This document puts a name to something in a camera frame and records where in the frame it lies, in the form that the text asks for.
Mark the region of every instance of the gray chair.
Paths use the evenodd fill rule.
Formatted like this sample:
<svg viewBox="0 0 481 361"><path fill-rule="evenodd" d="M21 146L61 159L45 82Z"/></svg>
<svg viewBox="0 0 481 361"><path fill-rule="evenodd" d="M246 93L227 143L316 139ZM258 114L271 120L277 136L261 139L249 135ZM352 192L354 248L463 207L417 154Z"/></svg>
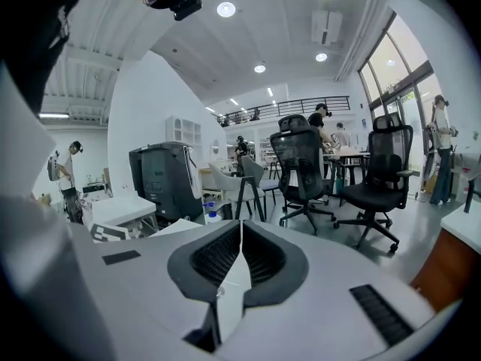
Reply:
<svg viewBox="0 0 481 361"><path fill-rule="evenodd" d="M253 212L250 208L250 201L254 201L259 209L259 216L262 222L265 222L264 214L262 213L262 206L260 198L265 197L264 191L256 186L254 177L228 177L215 165L209 163L212 171L213 182L216 184L218 190L225 191L225 198L230 202L237 202L235 211L235 219L239 219L241 213L242 202L246 202L249 215Z"/></svg>
<svg viewBox="0 0 481 361"><path fill-rule="evenodd" d="M274 199L274 206L276 205L276 195L275 190L279 189L279 181L273 179L262 179L264 176L264 169L261 165L258 165L249 156L242 156L242 166L244 167L244 174L248 177L254 177L254 182L256 186L260 188L265 193L267 191L272 191L272 198ZM264 215L267 219L267 196L264 197Z"/></svg>

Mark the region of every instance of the white chair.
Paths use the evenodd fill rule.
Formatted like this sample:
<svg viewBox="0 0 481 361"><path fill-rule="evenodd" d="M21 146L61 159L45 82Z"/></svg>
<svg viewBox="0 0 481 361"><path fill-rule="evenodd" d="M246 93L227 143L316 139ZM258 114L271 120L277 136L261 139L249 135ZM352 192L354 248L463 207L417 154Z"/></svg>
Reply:
<svg viewBox="0 0 481 361"><path fill-rule="evenodd" d="M260 198L265 197L265 193L256 187L254 177L228 177L212 163L209 163L209 167L212 171L213 181L217 189L225 191L225 198L230 202L237 202L235 211L236 220L239 219L242 202L247 203L249 215L253 214L249 201L254 201L257 204L261 221L265 222L260 201Z"/></svg>

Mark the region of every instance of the recessed light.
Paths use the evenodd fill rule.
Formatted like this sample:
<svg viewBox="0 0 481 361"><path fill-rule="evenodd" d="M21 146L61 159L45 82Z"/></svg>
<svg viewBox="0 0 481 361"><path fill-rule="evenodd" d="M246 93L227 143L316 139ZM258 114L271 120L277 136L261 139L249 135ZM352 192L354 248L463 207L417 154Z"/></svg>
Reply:
<svg viewBox="0 0 481 361"><path fill-rule="evenodd" d="M217 13L222 17L230 17L235 14L235 5L229 2L223 2L217 7Z"/></svg>
<svg viewBox="0 0 481 361"><path fill-rule="evenodd" d="M254 67L254 71L257 72L258 74L261 74L262 72L265 71L265 65L259 64Z"/></svg>
<svg viewBox="0 0 481 361"><path fill-rule="evenodd" d="M319 55L316 56L316 60L318 62L324 62L324 60L326 60L327 58L328 56L325 53L320 53Z"/></svg>
<svg viewBox="0 0 481 361"><path fill-rule="evenodd" d="M42 119L45 119L45 118L50 118L50 119L68 119L68 114L58 114L58 113L43 112L43 113L40 113L40 118L42 118Z"/></svg>

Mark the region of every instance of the person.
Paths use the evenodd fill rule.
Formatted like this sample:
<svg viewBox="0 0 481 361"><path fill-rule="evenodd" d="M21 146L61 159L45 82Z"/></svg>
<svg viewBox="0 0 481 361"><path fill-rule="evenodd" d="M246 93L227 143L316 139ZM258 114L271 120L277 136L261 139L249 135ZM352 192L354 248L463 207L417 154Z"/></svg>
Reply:
<svg viewBox="0 0 481 361"><path fill-rule="evenodd" d="M67 206L67 214L71 222L82 224L82 210L79 207L77 189L75 188L74 166L72 163L72 155L83 152L82 145L79 141L73 142L66 151L60 153L57 159L57 168L59 170L59 185L62 191L65 205Z"/></svg>
<svg viewBox="0 0 481 361"><path fill-rule="evenodd" d="M235 148L235 156L237 158L237 170L240 172L241 177L244 176L244 167L242 167L242 156L247 155L247 144L242 135L237 137L237 147Z"/></svg>
<svg viewBox="0 0 481 361"><path fill-rule="evenodd" d="M331 146L334 146L334 141L329 137L328 134L325 133L324 131L324 121L323 119L325 117L330 117L332 116L332 113L328 111L328 106L326 103L319 103L316 106L316 112L311 114L307 121L311 126L317 127L319 130L319 135L321 137L322 141L322 151L324 153L330 153L331 152ZM323 157L324 160L324 178L326 179L328 176L328 170L329 170L329 163L327 162L327 157Z"/></svg>
<svg viewBox="0 0 481 361"><path fill-rule="evenodd" d="M348 134L344 129L344 124L338 122L336 127L337 131L334 133L334 137L337 140L334 141L337 142L340 146L351 147L351 135Z"/></svg>
<svg viewBox="0 0 481 361"><path fill-rule="evenodd" d="M437 148L437 153L440 156L440 166L437 173L436 184L429 201L433 205L449 203L449 191L451 184L451 170L449 168L449 155L451 153L451 135L454 130L450 129L446 120L446 113L444 109L449 103L445 102L442 95L434 98L434 148Z"/></svg>
<svg viewBox="0 0 481 361"><path fill-rule="evenodd" d="M25 9L3 15L0 62L5 62L18 90L37 115L41 111L45 86L67 44L70 27L68 15L79 0L22 0ZM166 9L182 0L144 0L154 9Z"/></svg>

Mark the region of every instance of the bag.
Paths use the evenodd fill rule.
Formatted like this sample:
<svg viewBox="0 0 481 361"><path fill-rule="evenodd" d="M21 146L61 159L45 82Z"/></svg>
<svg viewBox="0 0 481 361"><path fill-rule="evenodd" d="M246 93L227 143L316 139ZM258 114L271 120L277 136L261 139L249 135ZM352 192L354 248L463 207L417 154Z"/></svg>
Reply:
<svg viewBox="0 0 481 361"><path fill-rule="evenodd" d="M57 159L59 158L59 151L56 151L47 162L48 178L50 181L55 182L60 179L59 170L57 168Z"/></svg>

